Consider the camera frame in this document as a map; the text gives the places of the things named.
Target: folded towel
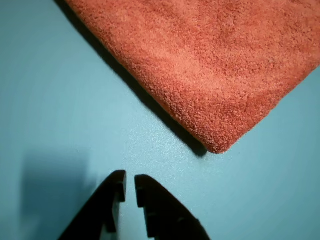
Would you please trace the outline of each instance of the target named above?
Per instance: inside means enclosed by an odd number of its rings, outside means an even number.
[[[320,64],[319,0],[66,0],[186,130],[228,150]]]

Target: light blue table surface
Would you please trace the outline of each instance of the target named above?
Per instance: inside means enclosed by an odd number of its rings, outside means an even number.
[[[199,154],[119,75],[53,0],[2,1],[0,240],[57,239],[119,169],[120,240],[147,239],[137,174],[212,239],[320,239],[320,68],[224,154]]]

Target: black object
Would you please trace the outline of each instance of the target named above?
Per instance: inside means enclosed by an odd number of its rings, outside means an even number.
[[[199,220],[160,183],[148,175],[136,175],[134,181],[138,207],[144,209],[149,238],[210,239]]]
[[[103,226],[107,233],[116,233],[119,205],[126,200],[126,185],[126,171],[117,170],[111,173],[86,202],[59,240],[99,240]]]
[[[137,204],[144,209],[147,236],[156,240],[210,240],[205,229],[160,183],[148,175],[134,177]],[[99,240],[103,226],[116,233],[119,203],[125,201],[126,171],[109,175],[59,240]]]

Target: microfiber towel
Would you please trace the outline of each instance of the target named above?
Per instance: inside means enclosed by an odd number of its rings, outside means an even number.
[[[320,64],[320,0],[66,0],[145,90],[227,151]]]

